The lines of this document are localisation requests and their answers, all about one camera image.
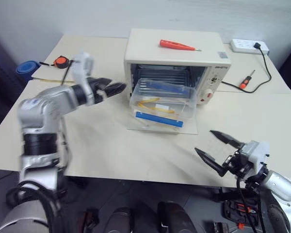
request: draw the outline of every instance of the blue object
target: blue object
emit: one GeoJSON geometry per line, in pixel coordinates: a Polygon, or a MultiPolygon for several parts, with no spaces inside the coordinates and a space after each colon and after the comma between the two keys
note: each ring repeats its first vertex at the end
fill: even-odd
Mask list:
{"type": "Polygon", "coordinates": [[[172,120],[172,119],[164,118],[161,116],[155,116],[155,115],[151,115],[151,114],[147,114],[147,113],[136,112],[136,117],[141,118],[141,119],[145,119],[145,120],[152,120],[152,121],[155,121],[158,123],[163,123],[166,125],[173,125],[173,126],[180,127],[180,128],[183,126],[183,121],[172,120]]]}
{"type": "Polygon", "coordinates": [[[39,67],[40,64],[35,61],[26,61],[16,68],[16,73],[19,74],[26,83],[28,83],[30,80],[32,80],[33,73],[39,67]]]}

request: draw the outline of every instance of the clear plastic box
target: clear plastic box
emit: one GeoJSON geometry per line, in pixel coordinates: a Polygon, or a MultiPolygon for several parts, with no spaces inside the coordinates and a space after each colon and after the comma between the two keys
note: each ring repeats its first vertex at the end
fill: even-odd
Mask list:
{"type": "Polygon", "coordinates": [[[182,128],[194,116],[196,102],[193,87],[140,79],[129,104],[134,117],[152,122],[155,128],[159,123],[165,131],[166,126],[182,128]]]}

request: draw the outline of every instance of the power strip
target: power strip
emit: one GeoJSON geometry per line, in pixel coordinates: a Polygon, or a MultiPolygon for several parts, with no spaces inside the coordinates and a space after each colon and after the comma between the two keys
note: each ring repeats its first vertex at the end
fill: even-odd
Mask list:
{"type": "Polygon", "coordinates": [[[261,54],[260,50],[254,48],[254,44],[259,43],[264,54],[268,54],[269,49],[263,41],[232,39],[231,46],[234,52],[261,54]]]}

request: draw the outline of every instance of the oven control knob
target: oven control knob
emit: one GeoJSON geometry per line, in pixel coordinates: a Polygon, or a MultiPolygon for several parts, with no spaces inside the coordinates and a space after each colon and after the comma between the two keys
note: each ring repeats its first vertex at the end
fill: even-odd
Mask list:
{"type": "Polygon", "coordinates": [[[213,95],[213,91],[211,89],[206,89],[203,91],[202,98],[200,101],[208,101],[213,95]]]}

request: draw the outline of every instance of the floor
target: floor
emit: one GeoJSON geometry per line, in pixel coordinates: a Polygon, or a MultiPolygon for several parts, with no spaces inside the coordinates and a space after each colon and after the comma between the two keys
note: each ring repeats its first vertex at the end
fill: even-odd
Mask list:
{"type": "MultiPolygon", "coordinates": [[[[0,177],[9,171],[0,170],[0,177]]],[[[0,222],[8,214],[5,204],[6,191],[17,184],[18,174],[15,172],[0,181],[0,222]]],[[[191,217],[199,233],[212,233],[213,222],[227,222],[230,232],[250,232],[237,230],[236,223],[221,216],[221,203],[213,202],[211,197],[218,188],[194,185],[124,181],[96,178],[69,179],[68,194],[62,199],[67,222],[77,233],[80,217],[87,208],[99,209],[100,223],[93,233],[101,233],[112,212],[122,206],[134,211],[136,233],[156,233],[156,208],[160,201],[173,201],[180,204],[191,217]]]]}

